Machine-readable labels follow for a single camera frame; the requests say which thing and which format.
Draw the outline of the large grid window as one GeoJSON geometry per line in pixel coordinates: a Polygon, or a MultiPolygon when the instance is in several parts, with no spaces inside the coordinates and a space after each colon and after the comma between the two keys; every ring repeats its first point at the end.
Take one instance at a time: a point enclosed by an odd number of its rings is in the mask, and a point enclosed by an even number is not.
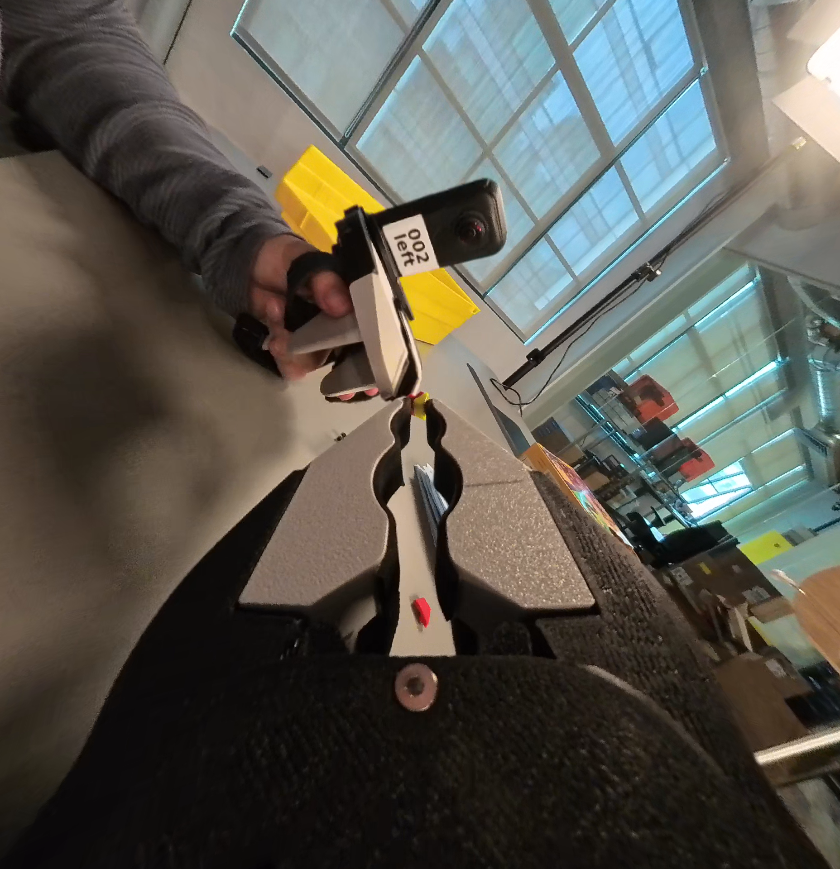
{"type": "Polygon", "coordinates": [[[500,187],[506,245],[459,271],[523,344],[728,163],[693,3],[258,0],[231,38],[390,202],[500,187]]]}

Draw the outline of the storage shelf rack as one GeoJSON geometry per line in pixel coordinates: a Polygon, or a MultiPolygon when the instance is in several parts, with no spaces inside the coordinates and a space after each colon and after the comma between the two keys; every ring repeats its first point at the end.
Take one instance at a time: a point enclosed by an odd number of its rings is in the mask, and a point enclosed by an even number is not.
{"type": "Polygon", "coordinates": [[[668,525],[696,528],[696,514],[685,500],[689,484],[668,476],[678,443],[689,437],[676,435],[672,418],[640,426],[633,417],[629,385],[616,372],[607,372],[577,396],[579,409],[594,422],[579,443],[579,472],[623,523],[638,515],[657,530],[668,525]]]}

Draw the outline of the orange black tool case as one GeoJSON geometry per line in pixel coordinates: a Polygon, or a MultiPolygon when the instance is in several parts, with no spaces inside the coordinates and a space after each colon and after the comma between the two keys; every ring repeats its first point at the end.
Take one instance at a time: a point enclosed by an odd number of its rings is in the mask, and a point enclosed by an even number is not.
{"type": "Polygon", "coordinates": [[[629,385],[629,402],[640,426],[651,420],[665,422],[679,413],[670,392],[650,376],[642,376],[629,385]]]}
{"type": "Polygon", "coordinates": [[[668,476],[676,484],[691,484],[715,471],[715,461],[706,450],[689,439],[681,439],[670,458],[668,476]]]}

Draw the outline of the orange cardboard lego box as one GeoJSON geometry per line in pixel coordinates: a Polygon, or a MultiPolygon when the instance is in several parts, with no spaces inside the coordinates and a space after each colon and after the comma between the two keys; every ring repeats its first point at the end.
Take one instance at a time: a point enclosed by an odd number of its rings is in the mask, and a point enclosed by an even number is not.
{"type": "Polygon", "coordinates": [[[579,506],[590,519],[595,521],[595,525],[605,528],[627,551],[635,553],[629,540],[605,512],[601,502],[590,491],[588,484],[566,461],[547,452],[541,445],[532,445],[519,456],[519,461],[523,461],[532,472],[545,474],[569,502],[579,506]]]}

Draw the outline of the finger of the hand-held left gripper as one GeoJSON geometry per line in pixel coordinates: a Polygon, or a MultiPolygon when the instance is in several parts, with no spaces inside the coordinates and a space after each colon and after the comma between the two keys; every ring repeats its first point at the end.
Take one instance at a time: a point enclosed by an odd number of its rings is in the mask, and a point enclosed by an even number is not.
{"type": "Polygon", "coordinates": [[[422,364],[407,318],[396,310],[392,286],[377,273],[349,288],[353,314],[379,394],[386,400],[420,392],[422,364]]]}

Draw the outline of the yellow plastic bin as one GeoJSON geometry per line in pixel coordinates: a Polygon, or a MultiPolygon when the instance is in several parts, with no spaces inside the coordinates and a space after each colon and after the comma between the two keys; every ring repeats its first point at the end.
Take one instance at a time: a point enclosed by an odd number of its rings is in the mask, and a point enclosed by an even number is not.
{"type": "MultiPolygon", "coordinates": [[[[336,223],[349,208],[358,206],[370,215],[385,210],[315,146],[282,178],[274,200],[293,234],[323,252],[336,245],[336,223]]],[[[437,346],[480,314],[444,269],[409,277],[401,286],[414,314],[411,329],[416,342],[437,346]]]]}

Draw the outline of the pile of cardboard boxes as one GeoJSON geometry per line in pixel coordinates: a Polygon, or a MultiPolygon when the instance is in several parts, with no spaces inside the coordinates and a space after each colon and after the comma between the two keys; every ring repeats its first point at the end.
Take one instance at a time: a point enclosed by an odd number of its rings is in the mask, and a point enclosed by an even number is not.
{"type": "Polygon", "coordinates": [[[752,750],[840,726],[840,676],[795,618],[793,601],[737,549],[657,573],[694,629],[752,750]]]}

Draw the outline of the yellow crate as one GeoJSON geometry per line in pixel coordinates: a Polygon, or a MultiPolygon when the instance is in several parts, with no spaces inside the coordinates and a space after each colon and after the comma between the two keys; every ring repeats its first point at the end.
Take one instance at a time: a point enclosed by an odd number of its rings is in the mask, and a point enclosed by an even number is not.
{"type": "Polygon", "coordinates": [[[760,538],[754,538],[752,541],[739,543],[737,549],[752,566],[762,566],[795,549],[795,545],[790,543],[790,540],[784,534],[773,530],[760,538]]]}

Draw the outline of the open instruction booklet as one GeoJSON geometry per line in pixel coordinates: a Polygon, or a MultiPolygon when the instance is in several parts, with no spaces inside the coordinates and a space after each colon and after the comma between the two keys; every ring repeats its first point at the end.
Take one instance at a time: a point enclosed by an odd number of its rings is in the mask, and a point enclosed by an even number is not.
{"type": "Polygon", "coordinates": [[[424,508],[427,536],[431,545],[437,547],[439,530],[448,514],[448,502],[435,486],[431,465],[414,465],[414,487],[424,508]]]}

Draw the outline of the person's left forearm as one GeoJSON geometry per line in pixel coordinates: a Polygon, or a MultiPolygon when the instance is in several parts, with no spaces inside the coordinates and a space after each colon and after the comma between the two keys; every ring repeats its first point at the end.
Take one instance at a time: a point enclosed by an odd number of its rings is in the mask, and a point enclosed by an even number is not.
{"type": "Polygon", "coordinates": [[[261,249],[297,241],[179,100],[125,3],[0,3],[0,103],[250,312],[261,249]]]}

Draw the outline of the black stand pole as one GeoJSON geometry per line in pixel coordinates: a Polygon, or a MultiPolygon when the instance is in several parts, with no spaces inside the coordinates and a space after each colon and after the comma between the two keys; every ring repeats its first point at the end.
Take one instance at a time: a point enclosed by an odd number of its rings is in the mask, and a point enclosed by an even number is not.
{"type": "Polygon", "coordinates": [[[577,340],[584,338],[605,316],[618,310],[625,301],[635,297],[644,286],[653,284],[665,273],[666,262],[681,251],[687,243],[691,243],[696,234],[700,234],[709,223],[713,223],[722,211],[730,206],[737,204],[743,196],[747,196],[762,180],[769,174],[778,170],[786,165],[795,154],[803,152],[806,146],[806,137],[795,137],[780,154],[773,155],[767,163],[763,163],[758,172],[734,187],[730,193],[717,196],[709,206],[706,206],[672,241],[668,241],[655,256],[646,260],[640,267],[637,267],[623,282],[614,286],[597,305],[588,308],[581,314],[567,329],[556,334],[549,344],[539,349],[534,349],[526,355],[525,364],[521,364],[511,376],[504,381],[491,379],[491,387],[500,394],[500,398],[510,405],[517,407],[519,415],[523,415],[523,407],[532,405],[539,400],[547,387],[553,385],[554,374],[566,362],[566,357],[577,344],[577,340]],[[525,400],[517,390],[517,385],[534,374],[547,359],[564,349],[556,366],[551,370],[545,385],[536,392],[534,398],[525,400]]]}

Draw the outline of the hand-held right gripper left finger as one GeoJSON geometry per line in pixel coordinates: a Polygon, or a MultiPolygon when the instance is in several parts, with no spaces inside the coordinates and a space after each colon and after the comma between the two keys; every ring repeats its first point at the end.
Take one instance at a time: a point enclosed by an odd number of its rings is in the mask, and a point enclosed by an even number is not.
{"type": "Polygon", "coordinates": [[[411,405],[386,403],[314,459],[241,592],[239,609],[336,629],[351,653],[392,653],[411,405]]]}

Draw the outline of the person's left hand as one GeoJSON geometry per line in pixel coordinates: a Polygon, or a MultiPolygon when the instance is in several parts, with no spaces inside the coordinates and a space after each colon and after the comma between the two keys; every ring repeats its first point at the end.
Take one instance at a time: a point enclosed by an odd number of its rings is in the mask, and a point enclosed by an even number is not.
{"type": "MultiPolygon", "coordinates": [[[[323,368],[327,353],[295,355],[289,351],[289,333],[284,329],[287,299],[287,271],[293,262],[315,249],[297,238],[280,236],[265,241],[256,256],[250,279],[250,316],[269,331],[269,353],[287,381],[299,381],[323,368]]],[[[330,271],[321,271],[306,284],[314,305],[340,320],[353,312],[349,288],[330,271]]]]}

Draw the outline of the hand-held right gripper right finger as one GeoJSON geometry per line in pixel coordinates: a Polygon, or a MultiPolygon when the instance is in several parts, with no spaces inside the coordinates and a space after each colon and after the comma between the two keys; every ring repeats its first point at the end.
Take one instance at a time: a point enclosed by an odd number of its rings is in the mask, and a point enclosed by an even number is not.
{"type": "Polygon", "coordinates": [[[595,607],[530,471],[442,402],[426,403],[439,521],[435,584],[448,622],[525,622],[595,607]]]}

